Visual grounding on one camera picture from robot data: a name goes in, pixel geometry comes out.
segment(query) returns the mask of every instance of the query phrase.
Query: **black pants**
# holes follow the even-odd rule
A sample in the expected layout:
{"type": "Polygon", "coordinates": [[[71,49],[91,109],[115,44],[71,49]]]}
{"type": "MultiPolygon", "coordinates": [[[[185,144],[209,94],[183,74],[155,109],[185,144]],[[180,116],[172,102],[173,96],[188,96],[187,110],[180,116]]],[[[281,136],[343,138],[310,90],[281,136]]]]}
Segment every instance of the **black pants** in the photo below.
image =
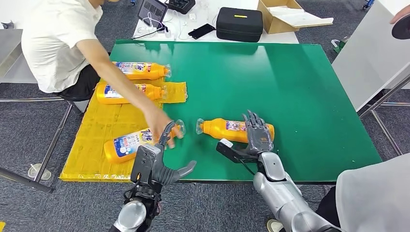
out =
{"type": "Polygon", "coordinates": [[[336,210],[336,186],[331,187],[329,192],[321,200],[316,213],[334,226],[340,227],[339,216],[336,210]]]}
{"type": "Polygon", "coordinates": [[[89,64],[81,70],[77,83],[55,94],[71,102],[89,100],[91,99],[95,86],[99,81],[100,77],[94,68],[89,64]]]}

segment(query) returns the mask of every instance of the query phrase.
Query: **detergent bottle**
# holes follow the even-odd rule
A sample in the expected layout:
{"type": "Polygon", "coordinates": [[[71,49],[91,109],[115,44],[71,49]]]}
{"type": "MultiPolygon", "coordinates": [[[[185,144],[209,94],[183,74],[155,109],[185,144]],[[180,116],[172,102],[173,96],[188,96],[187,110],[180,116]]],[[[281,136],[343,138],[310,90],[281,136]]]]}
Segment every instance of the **detergent bottle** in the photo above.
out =
{"type": "Polygon", "coordinates": [[[113,62],[130,80],[149,79],[171,76],[171,65],[150,62],[113,62]]]}
{"type": "MultiPolygon", "coordinates": [[[[272,136],[273,140],[275,136],[275,129],[271,124],[266,125],[268,126],[270,135],[272,136]]],[[[216,139],[225,138],[230,141],[248,143],[245,122],[228,121],[222,118],[215,118],[211,121],[204,121],[200,118],[196,121],[196,133],[209,134],[216,139]]]]}
{"type": "MultiPolygon", "coordinates": [[[[185,134],[185,124],[182,120],[177,120],[175,125],[185,134]]],[[[111,163],[122,163],[134,159],[138,147],[144,144],[153,144],[155,141],[150,128],[127,134],[104,143],[104,153],[111,163]]]]}
{"type": "MultiPolygon", "coordinates": [[[[150,84],[135,84],[135,87],[151,99],[166,99],[167,89],[166,86],[156,87],[150,84]]],[[[97,99],[102,104],[126,104],[130,103],[127,99],[123,98],[117,93],[109,84],[100,83],[96,89],[97,99]]]]}

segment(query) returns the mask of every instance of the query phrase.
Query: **sneaker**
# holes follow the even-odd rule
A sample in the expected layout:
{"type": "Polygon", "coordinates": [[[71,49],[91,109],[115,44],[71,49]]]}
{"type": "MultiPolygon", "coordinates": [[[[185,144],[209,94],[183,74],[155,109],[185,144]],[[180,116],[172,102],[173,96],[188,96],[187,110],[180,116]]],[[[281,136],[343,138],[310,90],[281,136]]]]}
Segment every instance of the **sneaker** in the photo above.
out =
{"type": "Polygon", "coordinates": [[[275,219],[270,219],[266,223],[266,227],[268,228],[269,232],[279,232],[283,229],[283,225],[280,221],[275,219]]]}

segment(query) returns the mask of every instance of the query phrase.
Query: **metal chair leg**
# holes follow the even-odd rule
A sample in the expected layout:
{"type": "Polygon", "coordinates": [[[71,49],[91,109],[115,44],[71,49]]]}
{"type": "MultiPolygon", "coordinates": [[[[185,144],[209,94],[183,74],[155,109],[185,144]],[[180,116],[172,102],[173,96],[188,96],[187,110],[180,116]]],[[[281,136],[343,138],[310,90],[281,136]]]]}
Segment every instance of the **metal chair leg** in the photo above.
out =
{"type": "Polygon", "coordinates": [[[74,104],[74,102],[72,102],[72,101],[67,101],[67,102],[68,102],[68,104],[70,104],[73,107],[73,109],[74,109],[74,111],[77,115],[81,115],[83,113],[80,109],[78,109],[78,107],[74,104]]]}
{"type": "Polygon", "coordinates": [[[54,189],[51,188],[51,187],[48,187],[48,186],[42,185],[38,182],[27,179],[25,177],[22,177],[18,174],[10,172],[7,169],[1,168],[1,167],[0,167],[0,176],[3,176],[3,177],[5,177],[9,180],[13,180],[13,181],[18,182],[20,184],[23,184],[25,186],[32,187],[32,188],[38,189],[38,190],[46,192],[46,193],[52,193],[54,191],[54,189]]]}
{"type": "Polygon", "coordinates": [[[383,97],[381,97],[379,100],[377,100],[373,105],[371,105],[367,110],[365,110],[359,118],[363,118],[366,116],[368,113],[370,113],[371,110],[376,109],[379,105],[383,104],[390,96],[392,96],[397,90],[401,89],[403,86],[407,85],[407,83],[410,82],[410,74],[404,78],[402,81],[397,83],[389,92],[387,92],[383,97]]]}
{"type": "Polygon", "coordinates": [[[67,107],[67,110],[65,111],[63,119],[61,120],[61,122],[59,124],[59,127],[57,128],[57,131],[54,134],[53,140],[51,141],[51,144],[47,149],[47,153],[44,156],[43,162],[41,163],[41,167],[40,167],[36,177],[34,178],[35,182],[39,182],[41,177],[43,176],[45,167],[46,167],[48,161],[50,160],[50,156],[53,153],[54,148],[56,147],[57,141],[59,140],[59,137],[61,135],[62,130],[64,129],[65,123],[67,121],[68,115],[70,114],[70,111],[71,111],[72,107],[73,107],[73,105],[69,104],[69,106],[67,107]]]}
{"type": "Polygon", "coordinates": [[[380,106],[410,106],[410,103],[407,102],[385,102],[382,103],[380,106]]]}
{"type": "Polygon", "coordinates": [[[374,118],[376,119],[377,123],[379,124],[379,126],[381,127],[381,129],[383,130],[384,135],[386,135],[387,139],[389,140],[390,144],[393,146],[393,149],[395,150],[395,152],[401,156],[403,153],[401,152],[400,148],[398,147],[398,145],[396,144],[395,140],[393,139],[392,135],[390,134],[390,132],[388,131],[388,129],[386,128],[386,126],[384,125],[384,123],[382,122],[381,118],[379,117],[379,115],[376,113],[376,111],[371,110],[370,111],[372,113],[372,115],[374,116],[374,118]]]}
{"type": "Polygon", "coordinates": [[[0,102],[55,102],[64,101],[63,98],[53,97],[53,98],[20,98],[20,99],[0,99],[0,102]]]}

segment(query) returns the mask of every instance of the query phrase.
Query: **white table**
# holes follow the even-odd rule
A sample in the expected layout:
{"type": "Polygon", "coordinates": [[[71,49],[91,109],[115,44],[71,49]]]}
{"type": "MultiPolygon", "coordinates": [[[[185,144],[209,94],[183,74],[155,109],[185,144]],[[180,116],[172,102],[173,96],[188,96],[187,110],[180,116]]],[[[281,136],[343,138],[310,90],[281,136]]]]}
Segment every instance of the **white table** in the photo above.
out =
{"type": "MultiPolygon", "coordinates": [[[[164,25],[166,25],[171,32],[171,37],[167,38],[164,33],[154,33],[153,36],[146,36],[139,38],[138,40],[145,41],[199,41],[199,42],[233,42],[228,40],[221,40],[216,37],[216,32],[213,31],[198,40],[189,38],[188,33],[192,30],[199,28],[204,24],[211,24],[215,27],[217,14],[221,7],[232,7],[248,10],[256,10],[258,7],[258,0],[198,0],[192,9],[183,15],[173,13],[172,10],[168,10],[164,17],[164,25]],[[189,14],[194,13],[196,20],[191,21],[189,14]],[[179,22],[181,23],[181,35],[179,36],[179,22]]],[[[138,33],[143,28],[148,26],[139,19],[137,27],[134,32],[134,37],[142,35],[138,33]]],[[[281,43],[281,44],[297,44],[299,41],[296,38],[294,32],[286,32],[279,34],[267,34],[265,30],[259,40],[259,43],[281,43]]]]}
{"type": "Polygon", "coordinates": [[[395,39],[389,24],[409,4],[376,0],[332,64],[356,111],[409,74],[410,40],[395,39]]]}

